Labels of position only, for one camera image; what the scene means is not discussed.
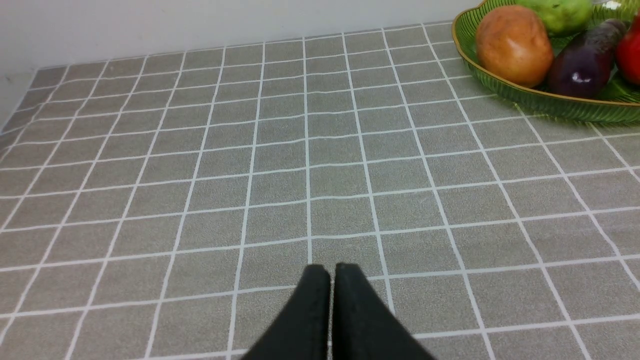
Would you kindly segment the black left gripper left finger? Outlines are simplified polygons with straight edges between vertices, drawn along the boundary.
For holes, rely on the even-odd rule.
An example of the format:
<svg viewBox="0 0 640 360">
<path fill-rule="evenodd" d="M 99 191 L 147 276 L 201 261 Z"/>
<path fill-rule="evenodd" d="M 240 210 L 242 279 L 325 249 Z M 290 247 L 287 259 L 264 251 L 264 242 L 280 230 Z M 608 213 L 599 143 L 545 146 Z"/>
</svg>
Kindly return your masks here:
<svg viewBox="0 0 640 360">
<path fill-rule="evenodd" d="M 243 360 L 325 360 L 328 355 L 330 275 L 309 264 L 282 310 Z"/>
</svg>

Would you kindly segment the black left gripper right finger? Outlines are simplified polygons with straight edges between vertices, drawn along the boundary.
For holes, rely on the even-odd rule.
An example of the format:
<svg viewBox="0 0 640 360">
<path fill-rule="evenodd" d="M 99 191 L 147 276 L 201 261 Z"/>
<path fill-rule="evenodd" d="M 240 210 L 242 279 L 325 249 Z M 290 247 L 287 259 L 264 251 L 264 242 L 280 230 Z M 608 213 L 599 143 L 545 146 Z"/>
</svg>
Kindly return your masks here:
<svg viewBox="0 0 640 360">
<path fill-rule="evenodd" d="M 334 269 L 334 360 L 434 360 L 398 321 L 358 264 Z"/>
</svg>

